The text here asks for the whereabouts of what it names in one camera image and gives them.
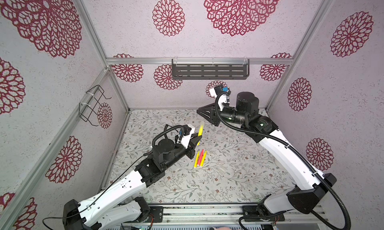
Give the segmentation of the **yellow highlighter pen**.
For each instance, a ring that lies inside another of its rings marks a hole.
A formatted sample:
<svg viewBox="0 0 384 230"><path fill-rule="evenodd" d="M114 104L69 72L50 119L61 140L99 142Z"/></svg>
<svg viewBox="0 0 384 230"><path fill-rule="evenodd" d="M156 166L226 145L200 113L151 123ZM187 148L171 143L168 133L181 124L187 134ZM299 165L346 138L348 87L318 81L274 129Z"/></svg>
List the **yellow highlighter pen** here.
<svg viewBox="0 0 384 230"><path fill-rule="evenodd" d="M204 125L201 125L199 128L198 136L202 136L204 130Z"/></svg>

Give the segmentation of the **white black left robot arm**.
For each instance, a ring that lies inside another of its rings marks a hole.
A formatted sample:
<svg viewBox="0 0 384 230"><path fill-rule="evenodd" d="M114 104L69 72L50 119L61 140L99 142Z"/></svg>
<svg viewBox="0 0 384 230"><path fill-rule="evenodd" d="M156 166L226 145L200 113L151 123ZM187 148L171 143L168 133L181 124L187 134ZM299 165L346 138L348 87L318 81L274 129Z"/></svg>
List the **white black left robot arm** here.
<svg viewBox="0 0 384 230"><path fill-rule="evenodd" d="M202 136L195 133L180 143L162 139L146 154L134 170L103 192L64 206L63 226L66 230L106 230L124 222L140 223L149 218L151 208L137 194L165 176L165 171L184 156L193 159Z"/></svg>

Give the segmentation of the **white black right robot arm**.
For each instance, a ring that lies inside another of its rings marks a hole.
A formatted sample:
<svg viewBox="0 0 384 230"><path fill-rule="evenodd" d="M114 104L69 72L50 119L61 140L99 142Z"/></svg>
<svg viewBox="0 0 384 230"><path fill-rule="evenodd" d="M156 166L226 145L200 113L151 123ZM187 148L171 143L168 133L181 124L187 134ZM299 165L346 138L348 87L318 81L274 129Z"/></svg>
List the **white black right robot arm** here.
<svg viewBox="0 0 384 230"><path fill-rule="evenodd" d="M260 202L264 215L298 210L309 214L332 189L337 179L324 174L308 162L285 138L279 127L267 116L259 114L259 100L250 92L238 94L236 107L230 107L230 90L217 86L210 89L215 102L200 107L197 113L215 126L223 123L232 130L243 132L268 150L295 181L289 191L265 197Z"/></svg>

